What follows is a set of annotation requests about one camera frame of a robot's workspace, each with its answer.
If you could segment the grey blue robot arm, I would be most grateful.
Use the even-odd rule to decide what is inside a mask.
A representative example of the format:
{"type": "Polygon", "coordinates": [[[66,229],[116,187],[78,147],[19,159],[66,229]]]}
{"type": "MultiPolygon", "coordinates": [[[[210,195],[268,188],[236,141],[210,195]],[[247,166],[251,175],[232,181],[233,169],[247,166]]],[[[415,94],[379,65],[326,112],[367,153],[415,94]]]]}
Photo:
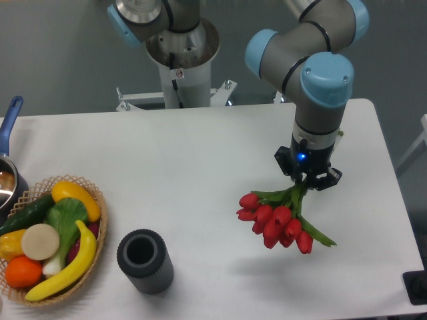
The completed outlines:
{"type": "MultiPolygon", "coordinates": [[[[281,34],[257,32],[244,60],[258,78],[296,105],[292,140],[275,158],[284,175],[318,191],[342,174],[330,164],[354,68],[340,51],[366,33],[361,1],[290,1],[298,26],[281,34]]],[[[200,15],[199,1],[114,1],[107,14],[131,46],[144,44],[159,68],[168,109],[211,105],[211,61],[220,40],[200,15]]]]}

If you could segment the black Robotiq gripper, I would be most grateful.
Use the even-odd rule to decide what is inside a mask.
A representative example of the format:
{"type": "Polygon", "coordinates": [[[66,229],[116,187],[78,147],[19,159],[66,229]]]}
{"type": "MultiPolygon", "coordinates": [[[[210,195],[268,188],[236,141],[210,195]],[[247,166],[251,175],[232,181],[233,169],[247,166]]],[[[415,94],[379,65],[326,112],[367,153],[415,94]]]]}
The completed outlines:
{"type": "Polygon", "coordinates": [[[282,173],[294,182],[307,182],[310,190],[323,191],[338,184],[342,172],[331,167],[336,138],[293,134],[290,147],[281,146],[274,158],[282,173]]]}

